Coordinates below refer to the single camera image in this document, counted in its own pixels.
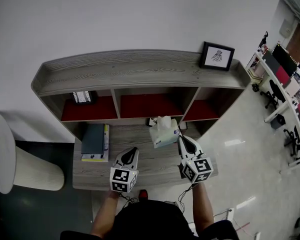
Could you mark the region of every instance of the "person's arm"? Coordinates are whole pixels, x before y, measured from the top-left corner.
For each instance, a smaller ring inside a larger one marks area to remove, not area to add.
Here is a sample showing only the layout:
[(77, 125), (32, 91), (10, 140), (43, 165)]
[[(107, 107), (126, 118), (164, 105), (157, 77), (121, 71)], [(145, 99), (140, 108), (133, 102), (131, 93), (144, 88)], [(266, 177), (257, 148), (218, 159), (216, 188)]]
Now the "person's arm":
[(212, 206), (208, 198), (206, 187), (203, 182), (198, 183), (192, 189), (192, 196), (193, 196), (193, 221), (195, 225), (195, 230), (199, 234), (205, 228), (209, 227), (215, 222), (214, 212), (212, 210)]
[(118, 199), (119, 194), (109, 190), (101, 208), (95, 216), (91, 235), (103, 239), (110, 232), (115, 222)]

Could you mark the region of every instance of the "black shirt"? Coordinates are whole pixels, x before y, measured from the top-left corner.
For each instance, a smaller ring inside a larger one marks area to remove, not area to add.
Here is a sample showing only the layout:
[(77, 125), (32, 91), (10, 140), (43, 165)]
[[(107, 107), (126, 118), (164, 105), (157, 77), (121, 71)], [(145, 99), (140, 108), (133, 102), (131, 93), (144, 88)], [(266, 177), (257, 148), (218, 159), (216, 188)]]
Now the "black shirt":
[[(203, 240), (239, 240), (238, 235), (228, 220), (216, 222), (202, 232)], [(80, 239), (99, 240), (100, 237), (64, 231), (60, 240)], [(105, 239), (198, 239), (189, 228), (188, 222), (180, 209), (169, 203), (147, 200), (128, 205), (115, 217), (111, 232)]]

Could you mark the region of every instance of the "red shelf backing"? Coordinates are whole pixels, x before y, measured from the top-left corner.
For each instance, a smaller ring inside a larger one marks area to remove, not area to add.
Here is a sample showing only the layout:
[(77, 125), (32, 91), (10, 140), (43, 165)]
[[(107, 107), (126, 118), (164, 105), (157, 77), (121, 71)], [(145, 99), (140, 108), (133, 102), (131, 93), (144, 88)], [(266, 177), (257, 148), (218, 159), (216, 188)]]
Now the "red shelf backing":
[(183, 121), (199, 121), (208, 119), (218, 119), (219, 116), (206, 100), (195, 100)]
[(121, 96), (121, 118), (152, 118), (182, 115), (182, 110), (169, 98), (168, 94)]
[(101, 119), (117, 119), (112, 96), (98, 97), (94, 104), (76, 105), (67, 99), (63, 107), (61, 121), (89, 121)]

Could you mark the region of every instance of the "gray floor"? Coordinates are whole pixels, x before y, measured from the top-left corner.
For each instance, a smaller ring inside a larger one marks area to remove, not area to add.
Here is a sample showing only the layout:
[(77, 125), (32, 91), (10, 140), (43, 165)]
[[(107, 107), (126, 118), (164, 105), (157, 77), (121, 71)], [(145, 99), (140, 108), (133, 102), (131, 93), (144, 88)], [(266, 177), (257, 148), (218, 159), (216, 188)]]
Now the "gray floor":
[(18, 141), (21, 149), (63, 170), (59, 191), (13, 186), (0, 193), (0, 235), (8, 240), (59, 240), (66, 230), (89, 233), (93, 214), (91, 192), (72, 187), (73, 144)]
[[(300, 168), (289, 174), (279, 174), (288, 167), (290, 150), (284, 148), (283, 129), (293, 130), (291, 113), (283, 113), (287, 125), (273, 130), (264, 122), (271, 109), (266, 100), (249, 87), (234, 106), (205, 134), (200, 144), (205, 152), (214, 152), (219, 175), (206, 181), (214, 214), (235, 208), (234, 218), (239, 225), (254, 235), (261, 232), (262, 240), (288, 240), (296, 219), (300, 216)], [(149, 198), (176, 201), (189, 184), (147, 189)], [(102, 192), (92, 192), (95, 215), (102, 201)], [(193, 221), (192, 194), (183, 199), (185, 217)], [(117, 209), (124, 204), (121, 200)], [(241, 240), (252, 239), (242, 230)]]

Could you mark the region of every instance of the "white wall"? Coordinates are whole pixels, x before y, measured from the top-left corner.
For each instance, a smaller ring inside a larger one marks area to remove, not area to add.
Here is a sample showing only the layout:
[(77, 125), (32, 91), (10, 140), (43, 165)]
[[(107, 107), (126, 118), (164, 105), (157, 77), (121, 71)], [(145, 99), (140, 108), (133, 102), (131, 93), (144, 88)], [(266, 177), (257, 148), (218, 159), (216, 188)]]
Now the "white wall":
[[(279, 33), (279, 30), (284, 20), (287, 20), (290, 23), (292, 23), (292, 32), (291, 35), (287, 38), (284, 38)], [(285, 4), (283, 0), (279, 0), (273, 18), (271, 20), (270, 28), (268, 30), (269, 36), (266, 39), (267, 46), (270, 49), (273, 49), (275, 45), (277, 45), (277, 43), (280, 43), (283, 47), (287, 47), (291, 37), (293, 36), (297, 28), (297, 25), (298, 22), (292, 11), (289, 9), (289, 7)]]
[(278, 0), (0, 0), (0, 112), (19, 140), (73, 142), (33, 94), (42, 62), (121, 49), (235, 48), (246, 65)]

